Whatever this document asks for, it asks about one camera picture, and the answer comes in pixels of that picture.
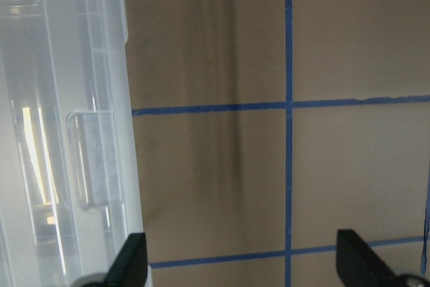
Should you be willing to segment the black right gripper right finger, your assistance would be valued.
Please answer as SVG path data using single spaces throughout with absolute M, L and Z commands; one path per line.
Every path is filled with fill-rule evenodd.
M 395 273 L 352 229 L 337 231 L 335 267 L 344 286 L 394 286 Z

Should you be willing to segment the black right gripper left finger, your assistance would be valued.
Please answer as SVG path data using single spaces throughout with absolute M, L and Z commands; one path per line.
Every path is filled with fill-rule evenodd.
M 131 233 L 104 278 L 104 286 L 139 287 L 148 279 L 145 233 Z

